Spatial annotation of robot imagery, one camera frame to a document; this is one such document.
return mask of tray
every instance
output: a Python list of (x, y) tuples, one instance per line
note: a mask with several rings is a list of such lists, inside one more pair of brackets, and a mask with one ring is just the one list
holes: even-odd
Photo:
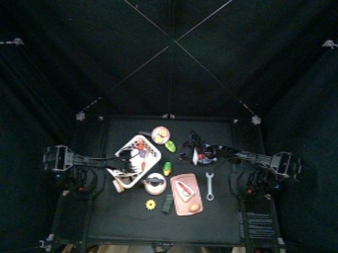
[[(147, 151), (146, 157), (142, 157), (142, 155), (138, 154), (138, 152), (139, 152), (138, 145), (139, 144), (143, 144), (146, 147), (146, 149), (144, 149)], [(132, 166), (136, 167), (142, 172), (132, 177), (132, 180), (130, 180), (130, 176), (128, 177), (114, 176), (114, 173), (111, 172), (111, 170), (108, 170), (108, 171), (112, 174), (116, 181), (119, 182), (119, 184), (123, 186), (123, 188), (130, 189), (134, 187), (134, 185), (138, 183), (138, 181), (143, 178), (143, 176), (147, 174), (147, 172), (152, 169), (155, 164), (160, 161), (162, 153), (159, 152), (159, 150), (155, 148), (155, 146), (151, 144), (151, 142), (142, 135), (136, 135), (126, 143), (126, 145), (115, 153), (116, 156), (119, 156), (122, 149), (124, 149), (126, 147), (134, 148), (134, 151), (132, 151), (134, 157), (130, 161), (131, 161)]]
[[(183, 199), (179, 196), (179, 193), (176, 191), (175, 182), (180, 181), (184, 183), (191, 190), (194, 191), (194, 196), (187, 200), (187, 202), (183, 201)], [(172, 189), (172, 195), (174, 195), (174, 206), (175, 206), (175, 212), (176, 215), (192, 215), (203, 211), (203, 204), (202, 199), (199, 195), (199, 189), (196, 184), (195, 175), (192, 173), (190, 174), (180, 174), (170, 179), (171, 182), (171, 189)], [(190, 206), (194, 204), (199, 204), (199, 210), (192, 212), (188, 210)]]

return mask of metal wrench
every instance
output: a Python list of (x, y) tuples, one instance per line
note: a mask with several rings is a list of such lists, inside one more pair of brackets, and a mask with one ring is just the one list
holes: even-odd
[(214, 173), (206, 173), (206, 178), (207, 178), (207, 195), (206, 195), (206, 199), (208, 201), (214, 200), (214, 195), (212, 195), (212, 185), (211, 185), (211, 178), (214, 177)]

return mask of black backdrop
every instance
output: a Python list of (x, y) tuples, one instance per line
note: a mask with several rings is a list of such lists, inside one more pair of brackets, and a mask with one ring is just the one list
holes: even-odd
[(337, 1), (12, 0), (0, 7), (0, 41), (25, 43), (0, 44), (1, 249), (48, 235), (56, 202), (41, 152), (71, 142), (84, 109), (254, 112), (267, 153), (290, 150), (307, 163), (303, 183), (281, 197), (282, 236), (298, 251), (337, 249), (338, 55), (322, 47), (337, 38)]

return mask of green object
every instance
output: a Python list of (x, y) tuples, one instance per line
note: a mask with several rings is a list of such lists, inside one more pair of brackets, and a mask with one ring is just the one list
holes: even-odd
[(174, 196), (172, 195), (167, 195), (166, 196), (166, 201), (164, 201), (164, 206), (163, 206), (163, 212), (166, 212), (166, 213), (170, 213), (170, 208), (171, 208), (172, 200), (174, 200)]
[(171, 173), (171, 171), (172, 171), (172, 164), (171, 164), (170, 162), (167, 162), (167, 163), (164, 164), (163, 170), (164, 170), (164, 175), (168, 176), (170, 173)]
[(175, 145), (171, 140), (166, 142), (166, 148), (168, 149), (170, 152), (175, 152)]

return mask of white tray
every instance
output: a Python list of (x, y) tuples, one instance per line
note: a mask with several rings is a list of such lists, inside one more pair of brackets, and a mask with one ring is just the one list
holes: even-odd
[[(142, 154), (139, 153), (138, 145), (139, 144), (144, 145), (144, 151), (146, 151), (146, 157), (142, 157)], [(126, 145), (119, 149), (119, 151), (115, 153), (116, 156), (119, 156), (119, 153), (122, 149), (126, 147), (132, 147), (132, 159), (131, 165), (134, 168), (140, 171), (138, 175), (134, 175), (132, 177), (130, 176), (116, 176), (112, 170), (107, 169), (119, 184), (123, 186), (123, 188), (132, 188), (134, 185), (138, 183), (138, 181), (143, 178), (143, 176), (147, 174), (147, 172), (151, 170), (151, 168), (155, 166), (155, 164), (160, 161), (162, 159), (162, 153), (159, 150), (155, 148), (155, 146), (151, 144), (151, 142), (142, 136), (136, 135), (127, 143)]]

